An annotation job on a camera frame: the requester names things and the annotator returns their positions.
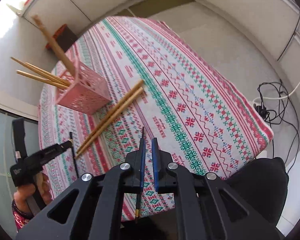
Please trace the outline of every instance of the pink plastic basket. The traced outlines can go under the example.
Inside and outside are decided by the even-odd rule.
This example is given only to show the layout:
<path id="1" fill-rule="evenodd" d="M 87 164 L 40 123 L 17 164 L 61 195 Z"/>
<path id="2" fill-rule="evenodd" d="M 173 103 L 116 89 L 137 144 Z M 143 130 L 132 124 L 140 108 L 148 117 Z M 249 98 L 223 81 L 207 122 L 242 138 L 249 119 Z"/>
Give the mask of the pink plastic basket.
<path id="1" fill-rule="evenodd" d="M 61 78 L 71 82 L 67 90 L 57 89 L 56 104 L 85 114 L 94 114 L 99 108 L 110 101 L 106 80 L 75 59 L 75 77 L 68 70 L 61 74 Z"/>

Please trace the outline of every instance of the chopstick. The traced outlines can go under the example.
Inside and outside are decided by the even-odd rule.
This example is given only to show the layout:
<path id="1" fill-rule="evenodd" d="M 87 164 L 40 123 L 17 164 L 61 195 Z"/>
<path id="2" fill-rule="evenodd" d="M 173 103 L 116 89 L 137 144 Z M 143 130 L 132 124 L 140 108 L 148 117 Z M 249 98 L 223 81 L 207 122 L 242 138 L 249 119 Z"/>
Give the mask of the chopstick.
<path id="1" fill-rule="evenodd" d="M 107 126 L 112 123 L 118 116 L 126 109 L 128 106 L 143 92 L 143 88 L 140 87 L 133 95 L 126 100 L 111 117 L 100 127 L 100 129 L 90 138 L 90 140 L 78 151 L 76 159 L 90 146 L 90 144 L 107 128 Z"/>
<path id="2" fill-rule="evenodd" d="M 40 82 L 43 82 L 43 83 L 46 83 L 46 84 L 49 84 L 49 85 L 52 85 L 52 86 L 55 86 L 57 88 L 60 88 L 60 89 L 67 89 L 68 87 L 65 86 L 65 85 L 61 85 L 59 83 L 56 83 L 56 82 L 53 82 L 49 79 L 45 79 L 45 78 L 42 78 L 42 77 L 38 77 L 38 76 L 35 76 L 35 75 L 32 75 L 32 74 L 29 74 L 27 72 L 23 72 L 21 70 L 17 70 L 17 73 L 22 75 L 22 76 L 25 76 L 25 77 L 28 77 L 28 78 L 31 78 L 31 79 L 34 79 L 34 80 L 37 80 L 37 81 L 40 81 Z"/>
<path id="3" fill-rule="evenodd" d="M 18 60 L 17 58 L 15 57 L 10 57 L 12 60 L 14 60 L 15 62 L 18 62 L 20 65 L 23 65 L 24 67 L 26 67 L 27 69 L 30 69 L 31 71 L 47 78 L 47 79 L 50 79 L 51 81 L 55 82 L 55 83 L 59 83 L 61 85 L 65 85 L 65 86 L 69 86 L 71 85 L 71 83 L 68 81 L 68 80 L 64 80 L 60 77 L 57 77 L 57 76 L 54 76 L 52 75 L 51 73 L 49 73 L 48 71 L 45 71 L 41 68 L 38 68 L 37 66 L 35 65 L 32 65 L 32 64 L 29 64 L 29 63 L 24 63 L 22 62 L 21 60 Z"/>
<path id="4" fill-rule="evenodd" d="M 71 62 L 71 60 L 68 59 L 63 49 L 59 46 L 59 44 L 56 42 L 56 40 L 52 37 L 52 35 L 47 30 L 47 28 L 43 25 L 39 16 L 33 15 L 31 18 L 34 20 L 34 22 L 42 32 L 43 36 L 45 36 L 46 40 L 49 42 L 52 50 L 54 51 L 58 59 L 62 61 L 62 63 L 65 65 L 66 69 L 70 72 L 70 74 L 73 77 L 75 77 L 76 70 L 74 64 Z"/>
<path id="5" fill-rule="evenodd" d="M 96 126 L 96 128 L 89 134 L 89 136 L 84 140 L 81 144 L 77 153 L 83 148 L 83 146 L 92 138 L 92 136 L 100 129 L 100 127 L 110 118 L 110 116 L 129 98 L 131 95 L 138 90 L 143 84 L 143 80 L 140 80 L 129 92 L 127 92 L 123 98 L 119 100 L 119 102 L 110 109 L 110 111 L 106 114 L 106 116 L 100 121 L 100 123 Z"/>
<path id="6" fill-rule="evenodd" d="M 28 63 L 28 62 L 26 62 L 25 64 L 30 65 L 31 67 L 34 67 L 35 69 L 37 69 L 38 71 L 41 71 L 42 73 L 46 74 L 47 76 L 49 76 L 49 77 L 51 77 L 51 78 L 54 78 L 54 79 L 58 80 L 59 82 L 63 83 L 65 86 L 70 86 L 70 85 L 71 85 L 71 82 L 69 82 L 69 81 L 66 80 L 66 79 L 60 78 L 60 77 L 58 77 L 58 76 L 55 76 L 55 75 L 51 74 L 50 72 L 45 71 L 45 70 L 43 70 L 43 69 L 41 69 L 41 68 L 39 68 L 39 67 L 37 67 L 37 66 L 35 66 L 35 65 L 32 65 L 32 64 L 30 64 L 30 63 Z"/>

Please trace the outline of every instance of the hand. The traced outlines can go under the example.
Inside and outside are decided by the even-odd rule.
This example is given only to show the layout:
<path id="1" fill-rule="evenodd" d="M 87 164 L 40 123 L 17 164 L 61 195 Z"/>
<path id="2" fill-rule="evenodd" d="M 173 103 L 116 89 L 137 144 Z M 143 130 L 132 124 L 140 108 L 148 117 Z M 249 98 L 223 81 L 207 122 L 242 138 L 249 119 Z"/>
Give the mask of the hand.
<path id="1" fill-rule="evenodd" d="M 50 184 L 47 182 L 49 179 L 47 175 L 43 175 L 42 185 L 38 185 L 38 187 L 42 188 L 41 197 L 46 205 L 48 205 L 52 201 L 50 190 Z M 35 186 L 33 184 L 22 185 L 17 187 L 17 191 L 13 194 L 14 201 L 16 202 L 17 208 L 23 213 L 31 213 L 26 199 L 32 196 L 35 192 Z"/>

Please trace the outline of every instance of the patterned sleeve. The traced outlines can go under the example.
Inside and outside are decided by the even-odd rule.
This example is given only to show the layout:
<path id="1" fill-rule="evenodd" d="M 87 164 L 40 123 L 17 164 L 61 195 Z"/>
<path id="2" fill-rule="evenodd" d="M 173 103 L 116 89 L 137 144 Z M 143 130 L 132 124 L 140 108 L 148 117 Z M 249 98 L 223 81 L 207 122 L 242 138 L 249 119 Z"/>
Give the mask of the patterned sleeve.
<path id="1" fill-rule="evenodd" d="M 12 213 L 14 216 L 14 220 L 17 226 L 17 232 L 23 228 L 23 226 L 30 221 L 31 218 L 33 218 L 33 215 L 29 215 L 26 213 L 21 212 L 18 210 L 16 206 L 16 202 L 13 200 L 12 201 Z"/>

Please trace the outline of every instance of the table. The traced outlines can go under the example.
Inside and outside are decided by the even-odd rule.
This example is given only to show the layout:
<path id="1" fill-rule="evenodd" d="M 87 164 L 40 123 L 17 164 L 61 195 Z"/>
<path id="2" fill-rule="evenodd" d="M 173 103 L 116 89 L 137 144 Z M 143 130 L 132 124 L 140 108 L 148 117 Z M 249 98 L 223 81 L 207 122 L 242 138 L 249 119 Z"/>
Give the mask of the table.
<path id="1" fill-rule="evenodd" d="M 204 175 L 215 172 L 229 178 L 254 159 L 271 141 L 272 130 L 247 99 L 209 66 L 163 22 L 132 17 L 108 17 L 90 28 L 67 51 L 102 75 L 112 98 L 88 116 L 55 105 L 55 88 L 45 85 L 39 103 L 40 147 L 62 143 L 73 132 L 77 149 L 96 124 L 140 79 L 139 97 L 77 160 L 79 174 L 100 175 L 123 162 L 138 148 L 142 127 L 146 135 L 145 184 L 141 216 L 174 207 L 172 194 L 154 190 L 151 139 L 172 154 L 176 163 Z M 58 62 L 53 74 L 64 70 Z M 71 151 L 48 163 L 54 197 L 76 175 Z M 122 220 L 133 220 L 136 195 L 126 194 Z"/>

